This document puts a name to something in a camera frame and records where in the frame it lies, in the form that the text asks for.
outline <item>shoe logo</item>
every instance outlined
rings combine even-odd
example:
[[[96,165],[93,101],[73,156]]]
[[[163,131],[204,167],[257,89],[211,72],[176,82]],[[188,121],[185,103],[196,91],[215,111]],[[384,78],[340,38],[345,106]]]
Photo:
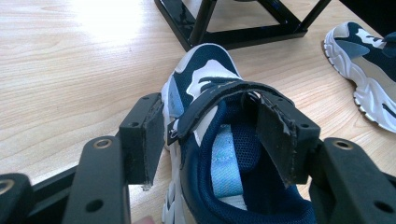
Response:
[[[166,138],[167,139],[166,142],[168,146],[172,145],[174,142],[178,140],[177,125],[178,125],[178,119],[175,119],[174,121],[168,124],[168,133]]]
[[[365,44],[370,44],[377,49],[383,49],[385,46],[385,43],[382,42],[382,39],[373,37],[372,35],[370,35],[367,31],[365,31],[363,29],[359,29],[356,36],[361,38],[361,42],[363,42]]]
[[[186,89],[186,93],[192,96],[192,100],[194,101],[205,90],[205,87],[208,87],[208,84],[218,84],[215,80],[220,79],[223,79],[222,83],[224,83],[226,79],[242,78],[227,70],[218,61],[209,60],[204,67],[193,72],[191,84]]]

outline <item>navy mesh lining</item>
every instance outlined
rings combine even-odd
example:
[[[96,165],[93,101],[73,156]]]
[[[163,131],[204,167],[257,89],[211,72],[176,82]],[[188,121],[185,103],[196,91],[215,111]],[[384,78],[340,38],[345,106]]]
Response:
[[[210,180],[211,148],[227,110],[226,104],[220,102],[200,148],[198,190],[207,208],[227,223],[315,223],[311,202],[302,199],[295,187],[284,188],[275,166],[264,153],[263,164],[255,169],[256,173],[243,177],[247,206],[261,214],[246,212],[216,199]]]
[[[195,70],[204,67],[209,60],[216,60],[227,70],[237,74],[235,68],[233,67],[233,61],[228,56],[227,52],[217,46],[201,46],[192,55],[186,69],[181,74],[173,74],[184,108],[187,108],[192,101],[192,96],[186,93],[186,89],[191,84],[192,73]]]
[[[382,53],[382,49],[377,49],[371,44],[365,44],[361,42],[361,38],[358,37],[356,34],[358,33],[359,29],[363,28],[361,28],[361,26],[359,26],[357,23],[350,22],[348,24],[348,28],[349,37],[337,37],[335,39],[357,43],[370,49],[370,53],[364,55],[363,58],[371,63],[375,63],[376,65],[378,65],[393,81],[396,82],[396,58],[389,58]]]
[[[242,109],[242,95],[243,93],[226,99],[227,112],[223,123],[231,124],[239,171],[247,173],[259,162],[262,144],[257,138],[255,116]]]

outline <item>blue suede panel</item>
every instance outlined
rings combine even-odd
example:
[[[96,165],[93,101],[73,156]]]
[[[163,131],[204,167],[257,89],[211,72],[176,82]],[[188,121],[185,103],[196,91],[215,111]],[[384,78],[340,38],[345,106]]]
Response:
[[[183,103],[181,103],[180,95],[177,90],[177,85],[175,79],[172,77],[169,83],[169,92],[168,92],[168,107],[169,107],[169,115],[178,118],[184,113]]]
[[[396,32],[385,36],[384,41],[387,42],[382,52],[389,58],[396,57]]]
[[[368,48],[359,44],[355,44],[345,40],[335,40],[335,42],[346,52],[347,56],[350,59],[359,58],[370,52]]]

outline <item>metal stand leg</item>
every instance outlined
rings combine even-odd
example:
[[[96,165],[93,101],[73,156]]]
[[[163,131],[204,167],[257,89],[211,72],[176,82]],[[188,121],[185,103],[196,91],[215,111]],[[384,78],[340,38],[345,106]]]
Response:
[[[185,50],[202,43],[216,43],[226,49],[237,49],[279,40],[303,37],[308,27],[331,0],[319,0],[303,22],[299,21],[278,0],[257,0],[279,25],[252,27],[241,30],[208,32],[217,0],[203,0],[195,19],[181,0],[154,0],[180,44]]]

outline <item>wood grain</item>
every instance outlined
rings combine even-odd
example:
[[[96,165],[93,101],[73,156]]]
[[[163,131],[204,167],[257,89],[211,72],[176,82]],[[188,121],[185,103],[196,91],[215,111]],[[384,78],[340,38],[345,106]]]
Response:
[[[199,1],[185,2],[197,11]],[[282,2],[301,20],[317,1]],[[273,24],[255,4],[219,0],[209,29]],[[356,21],[375,35],[331,1],[305,37],[230,54],[244,79],[292,99],[322,128],[321,138],[354,141],[382,171],[396,175],[395,134],[363,116],[353,103],[354,84],[323,54],[324,36],[344,21]],[[159,91],[184,54],[151,0],[2,1],[0,174],[25,173],[35,184],[76,165],[84,144],[115,134],[134,103]],[[130,187],[133,220],[153,216],[161,222],[169,159],[164,151],[150,191]],[[301,187],[307,198],[306,189]]]

